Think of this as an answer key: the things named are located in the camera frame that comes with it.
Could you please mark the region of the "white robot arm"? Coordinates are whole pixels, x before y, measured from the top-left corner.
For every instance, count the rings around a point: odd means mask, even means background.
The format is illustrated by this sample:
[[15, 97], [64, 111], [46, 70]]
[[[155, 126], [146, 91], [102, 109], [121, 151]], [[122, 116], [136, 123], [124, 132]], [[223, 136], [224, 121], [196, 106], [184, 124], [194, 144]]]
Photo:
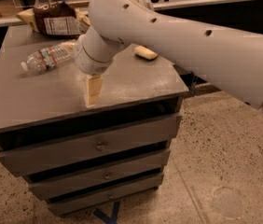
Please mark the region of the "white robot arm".
[[263, 112], [263, 35], [159, 14], [150, 0], [90, 0], [77, 67], [103, 74], [130, 44], [144, 46]]

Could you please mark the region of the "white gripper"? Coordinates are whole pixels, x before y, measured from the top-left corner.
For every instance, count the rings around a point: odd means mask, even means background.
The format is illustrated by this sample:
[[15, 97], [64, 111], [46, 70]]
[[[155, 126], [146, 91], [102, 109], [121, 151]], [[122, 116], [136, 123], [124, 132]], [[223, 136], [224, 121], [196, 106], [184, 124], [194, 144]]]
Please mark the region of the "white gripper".
[[103, 74], [113, 60], [110, 46], [99, 35], [81, 35], [75, 42], [62, 42], [61, 46], [67, 52], [74, 52], [77, 67], [86, 75], [86, 104], [98, 102]]

